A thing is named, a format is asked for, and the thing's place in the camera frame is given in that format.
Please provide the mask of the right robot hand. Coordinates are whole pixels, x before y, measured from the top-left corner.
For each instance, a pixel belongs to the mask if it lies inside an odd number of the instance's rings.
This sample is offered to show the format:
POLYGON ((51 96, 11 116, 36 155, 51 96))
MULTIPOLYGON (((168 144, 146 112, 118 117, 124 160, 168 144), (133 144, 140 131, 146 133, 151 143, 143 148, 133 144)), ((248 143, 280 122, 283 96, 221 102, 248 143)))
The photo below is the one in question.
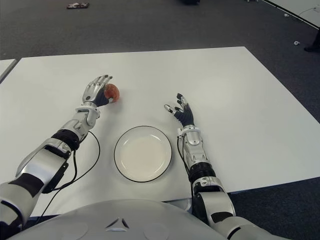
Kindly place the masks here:
POLYGON ((164 105, 164 108, 172 114, 183 127, 192 125, 194 126, 194 116, 193 112, 191 110, 191 107, 187 101, 187 99, 181 94, 178 93, 177 96, 177 103, 180 105, 180 107, 171 107, 168 104, 164 105))

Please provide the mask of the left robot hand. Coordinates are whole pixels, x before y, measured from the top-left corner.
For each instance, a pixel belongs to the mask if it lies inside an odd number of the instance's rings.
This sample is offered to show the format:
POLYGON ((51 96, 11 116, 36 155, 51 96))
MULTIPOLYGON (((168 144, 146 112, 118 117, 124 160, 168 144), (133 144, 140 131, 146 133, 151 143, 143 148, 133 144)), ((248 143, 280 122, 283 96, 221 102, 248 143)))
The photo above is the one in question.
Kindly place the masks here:
POLYGON ((107 93, 107 88, 111 88, 109 82, 112 78, 112 76, 105 74, 89 82, 82 95, 83 104, 101 107, 112 103, 116 97, 112 96, 112 93, 107 93))

